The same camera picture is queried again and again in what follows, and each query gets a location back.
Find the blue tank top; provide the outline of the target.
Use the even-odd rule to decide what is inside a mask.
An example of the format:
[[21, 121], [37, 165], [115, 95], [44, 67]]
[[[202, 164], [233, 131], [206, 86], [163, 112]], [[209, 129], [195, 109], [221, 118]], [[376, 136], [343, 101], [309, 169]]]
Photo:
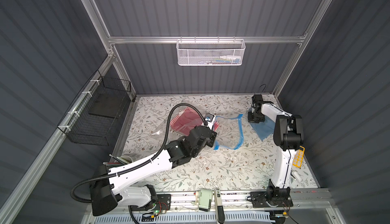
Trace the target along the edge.
[[264, 122], [254, 123], [249, 121], [249, 124], [262, 141], [274, 133], [275, 122], [268, 116], [265, 116]]

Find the clear vacuum bag blue zipper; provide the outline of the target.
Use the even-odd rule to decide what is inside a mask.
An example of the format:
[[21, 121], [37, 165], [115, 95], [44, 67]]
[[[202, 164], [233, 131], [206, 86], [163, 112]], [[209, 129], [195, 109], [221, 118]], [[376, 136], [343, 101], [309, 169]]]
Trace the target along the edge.
[[[179, 114], [182, 110], [184, 110], [188, 106], [180, 106], [174, 110], [172, 113], [171, 119], [165, 119], [163, 123], [161, 123], [152, 133], [152, 137], [163, 141], [165, 137], [165, 133], [168, 132], [167, 141], [173, 141], [178, 139], [181, 136], [178, 136], [174, 133], [170, 133], [169, 129], [166, 130], [167, 122], [171, 121], [176, 115]], [[206, 112], [202, 111], [202, 115], [205, 117]], [[215, 130], [217, 133], [216, 140], [214, 146], [210, 149], [218, 150], [221, 148], [227, 148], [231, 150], [238, 149], [244, 141], [243, 128], [242, 128], [242, 119], [243, 114], [214, 114], [216, 115], [216, 119], [218, 121], [218, 128]]]

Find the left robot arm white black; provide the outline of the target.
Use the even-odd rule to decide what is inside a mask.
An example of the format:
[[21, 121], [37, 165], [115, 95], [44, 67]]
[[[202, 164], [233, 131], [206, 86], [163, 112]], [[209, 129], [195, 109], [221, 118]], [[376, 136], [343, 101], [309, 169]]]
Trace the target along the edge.
[[89, 184], [93, 216], [105, 215], [119, 205], [151, 209], [157, 194], [151, 184], [133, 185], [153, 174], [189, 163], [205, 146], [213, 147], [217, 133], [206, 126], [196, 126], [188, 136], [169, 142], [160, 154], [153, 154], [131, 164], [107, 168], [100, 166]]

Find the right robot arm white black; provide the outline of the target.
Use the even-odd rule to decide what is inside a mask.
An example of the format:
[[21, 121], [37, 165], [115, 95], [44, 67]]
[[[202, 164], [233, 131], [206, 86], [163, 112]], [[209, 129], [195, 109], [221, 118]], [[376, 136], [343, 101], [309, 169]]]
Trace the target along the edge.
[[288, 113], [272, 102], [265, 101], [262, 95], [253, 95], [248, 121], [258, 124], [265, 122], [266, 118], [274, 122], [273, 141], [277, 146], [274, 173], [265, 194], [266, 201], [272, 203], [289, 198], [291, 170], [294, 158], [304, 142], [304, 130], [301, 116]]

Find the red folded garment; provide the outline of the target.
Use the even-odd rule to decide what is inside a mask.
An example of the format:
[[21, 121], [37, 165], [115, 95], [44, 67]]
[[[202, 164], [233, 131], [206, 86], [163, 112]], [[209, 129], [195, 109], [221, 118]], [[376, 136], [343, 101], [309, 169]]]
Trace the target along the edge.
[[205, 124], [205, 120], [201, 119], [194, 109], [186, 107], [170, 121], [169, 132], [178, 136], [188, 136], [194, 127]]

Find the yellow calculator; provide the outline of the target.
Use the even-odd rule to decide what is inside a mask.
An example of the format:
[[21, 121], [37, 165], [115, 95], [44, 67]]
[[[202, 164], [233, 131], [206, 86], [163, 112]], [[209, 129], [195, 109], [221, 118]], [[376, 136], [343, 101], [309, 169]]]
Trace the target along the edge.
[[304, 154], [305, 154], [305, 147], [300, 146], [299, 149], [296, 151], [292, 165], [297, 168], [301, 168], [303, 165]]

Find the white metal pen cup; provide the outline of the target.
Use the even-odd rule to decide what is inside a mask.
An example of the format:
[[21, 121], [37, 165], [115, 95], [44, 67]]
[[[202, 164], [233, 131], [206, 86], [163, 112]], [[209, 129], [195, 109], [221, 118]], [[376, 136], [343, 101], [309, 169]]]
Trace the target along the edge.
[[133, 159], [130, 156], [124, 155], [124, 156], [117, 157], [112, 154], [109, 154], [109, 156], [110, 156], [110, 161], [103, 162], [103, 165], [109, 168], [124, 166], [124, 165], [131, 164], [133, 162]]

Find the pale green box on rail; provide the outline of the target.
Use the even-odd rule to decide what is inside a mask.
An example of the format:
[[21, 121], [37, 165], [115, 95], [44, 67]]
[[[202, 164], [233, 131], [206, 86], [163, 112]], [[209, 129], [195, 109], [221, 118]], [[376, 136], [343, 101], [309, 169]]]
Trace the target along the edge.
[[202, 188], [197, 193], [196, 205], [200, 211], [208, 212], [211, 209], [211, 202], [213, 199], [213, 191]]

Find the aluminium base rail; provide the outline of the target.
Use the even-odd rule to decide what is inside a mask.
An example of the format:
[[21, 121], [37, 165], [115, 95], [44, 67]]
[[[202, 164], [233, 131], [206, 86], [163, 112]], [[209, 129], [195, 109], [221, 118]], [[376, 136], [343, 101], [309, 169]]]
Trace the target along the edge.
[[[290, 196], [293, 207], [254, 208], [246, 200], [250, 190], [222, 190], [224, 224], [344, 224], [339, 209], [326, 188], [294, 188]], [[108, 214], [95, 217], [91, 207], [82, 219], [83, 224], [218, 224], [214, 195], [211, 209], [200, 211], [196, 205], [198, 191], [166, 192], [171, 194], [168, 211], [129, 211], [119, 206]]]

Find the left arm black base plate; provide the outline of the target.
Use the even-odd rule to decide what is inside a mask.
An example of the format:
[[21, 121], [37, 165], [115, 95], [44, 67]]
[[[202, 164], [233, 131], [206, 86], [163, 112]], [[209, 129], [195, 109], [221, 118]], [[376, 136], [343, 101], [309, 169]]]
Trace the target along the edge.
[[152, 200], [144, 207], [132, 206], [132, 211], [168, 211], [171, 208], [171, 194], [157, 194], [157, 200]]

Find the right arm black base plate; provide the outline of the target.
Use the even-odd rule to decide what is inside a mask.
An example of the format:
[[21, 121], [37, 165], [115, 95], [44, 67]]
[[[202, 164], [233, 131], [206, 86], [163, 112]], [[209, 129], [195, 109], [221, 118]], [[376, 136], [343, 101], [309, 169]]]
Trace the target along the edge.
[[293, 207], [290, 189], [277, 189], [274, 192], [250, 192], [246, 198], [254, 208]]

